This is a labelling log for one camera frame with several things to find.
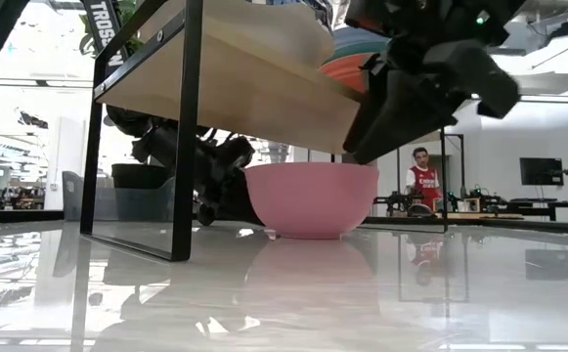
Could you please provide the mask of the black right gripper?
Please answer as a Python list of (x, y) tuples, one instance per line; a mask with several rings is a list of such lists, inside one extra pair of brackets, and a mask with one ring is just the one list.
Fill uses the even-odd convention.
[[(361, 65), (365, 92), (343, 143), (358, 164), (457, 123), (473, 94), (477, 111), (503, 119), (519, 102), (518, 83), (488, 54), (524, 0), (352, 0), (345, 23), (387, 39)], [(388, 56), (424, 55), (397, 64)]]

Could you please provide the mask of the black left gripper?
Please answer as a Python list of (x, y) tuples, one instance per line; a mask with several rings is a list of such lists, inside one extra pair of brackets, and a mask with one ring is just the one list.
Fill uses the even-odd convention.
[(201, 201), (196, 213), (200, 225), (210, 226), (217, 219), (217, 211), (238, 221), (263, 224), (251, 204), (242, 170), (254, 152), (243, 136), (218, 146), (196, 140), (194, 190)]

